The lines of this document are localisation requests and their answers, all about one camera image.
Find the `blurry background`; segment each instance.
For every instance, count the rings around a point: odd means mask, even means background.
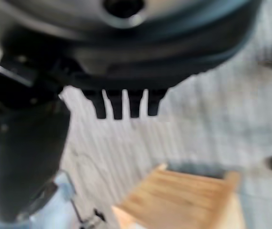
[[[247,47],[218,69],[171,89],[155,118],[146,116],[145,97],[141,119],[129,118],[126,99],[124,120],[97,120],[81,91],[67,88],[62,96],[72,121],[63,168],[76,185],[82,215],[97,208],[109,221],[103,227],[117,229],[111,205],[168,162],[172,169],[210,176],[239,170],[248,229],[272,228],[272,171],[266,166],[272,156],[272,70],[257,64],[269,46],[272,0],[265,1]]]

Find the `black plastic tab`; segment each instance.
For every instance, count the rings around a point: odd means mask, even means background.
[[[149,116],[158,115],[160,101],[165,97],[167,91],[168,89],[149,90],[149,104],[148,104]]]
[[[131,118],[139,118],[140,105],[143,98],[143,90],[128,91],[128,97],[130,99]]]
[[[123,118],[122,110],[122,91],[120,90],[109,90],[106,91],[107,97],[111,101],[113,109],[113,118],[115,120],[121,120]]]
[[[85,97],[92,101],[98,119],[106,118],[106,108],[102,91],[83,91]]]

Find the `wooden block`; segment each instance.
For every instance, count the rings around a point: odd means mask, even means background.
[[[122,229],[245,229],[235,190],[240,176],[152,171],[113,211]]]

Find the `black mounting arm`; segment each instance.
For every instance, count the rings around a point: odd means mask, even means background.
[[[0,73],[0,222],[18,221],[59,170],[70,122],[61,90]]]

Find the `screw hole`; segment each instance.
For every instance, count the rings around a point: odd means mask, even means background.
[[[104,0],[108,13],[118,18],[130,18],[144,8],[143,0]]]

